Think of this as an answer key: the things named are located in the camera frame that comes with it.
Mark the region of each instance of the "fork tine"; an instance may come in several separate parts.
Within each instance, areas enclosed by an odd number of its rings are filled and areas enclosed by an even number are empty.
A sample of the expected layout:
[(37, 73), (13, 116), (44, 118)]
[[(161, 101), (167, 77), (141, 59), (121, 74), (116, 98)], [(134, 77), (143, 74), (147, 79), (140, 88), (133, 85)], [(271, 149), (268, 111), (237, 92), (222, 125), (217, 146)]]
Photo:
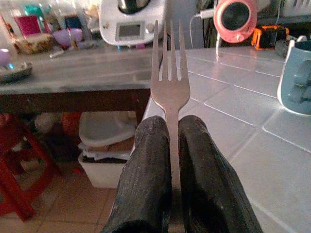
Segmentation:
[(162, 65), (162, 81), (168, 81), (168, 65), (167, 65), (167, 36), (166, 36), (166, 22), (163, 27), (163, 65)]
[(177, 81), (177, 65), (176, 65), (176, 54), (175, 54), (175, 38), (174, 38), (174, 27), (173, 20), (171, 20), (171, 66), (172, 66), (172, 81)]
[(189, 83), (185, 39), (181, 20), (179, 20), (179, 57), (181, 81), (184, 83)]
[(159, 81), (159, 40), (158, 40), (158, 21), (155, 21), (154, 45), (152, 49), (151, 66), (151, 86), (155, 86)]

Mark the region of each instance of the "fork handle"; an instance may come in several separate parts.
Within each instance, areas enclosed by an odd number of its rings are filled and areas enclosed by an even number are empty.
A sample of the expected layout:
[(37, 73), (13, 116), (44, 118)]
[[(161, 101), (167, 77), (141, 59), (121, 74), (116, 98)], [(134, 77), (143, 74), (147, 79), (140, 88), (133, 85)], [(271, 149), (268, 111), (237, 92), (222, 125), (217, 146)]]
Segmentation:
[(180, 184), (180, 167), (178, 154), (178, 109), (175, 111), (166, 111), (166, 125), (170, 135), (170, 161), (172, 174), (172, 207), (171, 219), (169, 222), (173, 232), (185, 232), (183, 224), (182, 200), (181, 200), (181, 184)]

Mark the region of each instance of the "gray table top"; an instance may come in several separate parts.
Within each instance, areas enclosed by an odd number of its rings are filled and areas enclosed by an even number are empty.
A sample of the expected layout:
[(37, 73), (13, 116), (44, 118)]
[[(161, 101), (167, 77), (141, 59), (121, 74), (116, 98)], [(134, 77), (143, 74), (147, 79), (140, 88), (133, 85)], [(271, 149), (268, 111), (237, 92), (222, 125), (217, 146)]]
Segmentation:
[[(188, 50), (187, 63), (191, 95), (179, 118), (205, 122), (265, 233), (310, 232), (311, 116), (290, 113), (277, 100), (284, 59), (235, 47), (220, 48), (218, 60), (215, 49)], [(164, 117), (150, 99), (144, 118), (154, 115)]]
[(104, 46), (68, 51), (54, 59), (48, 53), (23, 55), (32, 74), (1, 83), (0, 94), (34, 94), (150, 88), (152, 48), (138, 50)]

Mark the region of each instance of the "purple bowl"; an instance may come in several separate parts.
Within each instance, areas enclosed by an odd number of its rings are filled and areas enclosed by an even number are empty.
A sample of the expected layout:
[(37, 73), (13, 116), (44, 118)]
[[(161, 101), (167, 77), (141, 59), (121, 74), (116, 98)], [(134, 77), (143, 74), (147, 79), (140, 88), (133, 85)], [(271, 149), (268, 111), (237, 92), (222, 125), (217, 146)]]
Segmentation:
[(10, 62), (10, 51), (7, 49), (0, 49), (0, 66), (6, 66)]
[[(71, 31), (71, 36), (76, 40), (77, 43), (81, 42), (82, 40), (82, 30), (79, 28), (72, 28)], [(60, 31), (55, 31), (53, 32), (53, 36), (55, 40), (64, 47), (70, 47), (70, 36), (69, 36), (69, 31), (68, 29), (62, 29)]]

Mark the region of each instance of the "fork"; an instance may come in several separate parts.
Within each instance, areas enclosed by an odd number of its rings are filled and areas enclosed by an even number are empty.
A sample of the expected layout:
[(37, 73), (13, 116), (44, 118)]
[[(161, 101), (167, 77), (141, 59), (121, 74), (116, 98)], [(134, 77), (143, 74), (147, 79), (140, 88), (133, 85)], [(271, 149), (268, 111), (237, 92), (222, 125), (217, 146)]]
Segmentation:
[(179, 20), (180, 74), (177, 78), (173, 21), (171, 20), (171, 80), (168, 75), (166, 23), (163, 28), (162, 80), (159, 79), (158, 21), (155, 22), (152, 52), (151, 97), (165, 112), (166, 125), (170, 136), (170, 161), (172, 171), (173, 199), (169, 231), (185, 232), (182, 214), (180, 168), (178, 156), (178, 112), (190, 98), (185, 40)]

